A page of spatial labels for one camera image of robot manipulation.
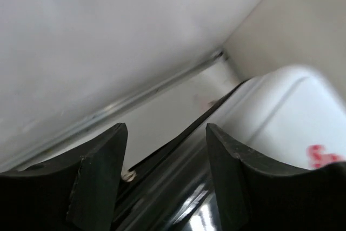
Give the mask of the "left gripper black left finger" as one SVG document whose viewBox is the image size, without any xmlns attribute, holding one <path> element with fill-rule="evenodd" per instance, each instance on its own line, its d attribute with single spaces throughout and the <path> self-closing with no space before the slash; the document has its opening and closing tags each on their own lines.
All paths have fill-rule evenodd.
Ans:
<svg viewBox="0 0 346 231">
<path fill-rule="evenodd" d="M 109 230 L 127 146 L 118 123 L 26 170 L 1 173 L 1 230 Z"/>
</svg>

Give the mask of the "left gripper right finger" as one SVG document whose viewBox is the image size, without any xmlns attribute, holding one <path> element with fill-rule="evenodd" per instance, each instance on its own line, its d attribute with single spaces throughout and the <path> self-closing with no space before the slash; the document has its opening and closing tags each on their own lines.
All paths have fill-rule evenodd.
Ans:
<svg viewBox="0 0 346 231">
<path fill-rule="evenodd" d="M 345 163 L 306 170 L 206 126 L 223 230 L 345 230 Z"/>
</svg>

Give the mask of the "black kids suitcase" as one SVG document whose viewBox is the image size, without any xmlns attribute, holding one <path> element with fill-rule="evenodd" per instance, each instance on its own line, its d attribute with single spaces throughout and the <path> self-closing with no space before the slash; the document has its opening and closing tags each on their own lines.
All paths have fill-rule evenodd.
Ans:
<svg viewBox="0 0 346 231">
<path fill-rule="evenodd" d="M 345 163 L 345 102 L 316 70 L 283 67 L 241 82 L 146 162 L 115 209 L 112 230 L 223 230 L 206 141 L 212 123 L 290 166 Z"/>
</svg>

